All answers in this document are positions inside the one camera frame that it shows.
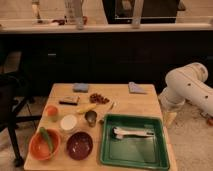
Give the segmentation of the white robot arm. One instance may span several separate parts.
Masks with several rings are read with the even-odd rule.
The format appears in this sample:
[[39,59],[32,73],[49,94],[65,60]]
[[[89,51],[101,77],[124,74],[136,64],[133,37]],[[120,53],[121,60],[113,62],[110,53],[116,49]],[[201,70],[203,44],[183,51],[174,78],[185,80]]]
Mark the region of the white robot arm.
[[166,110],[174,110],[189,100],[213,117],[213,88],[205,84],[207,78],[207,68],[198,62],[169,71],[166,87],[159,95],[161,105]]

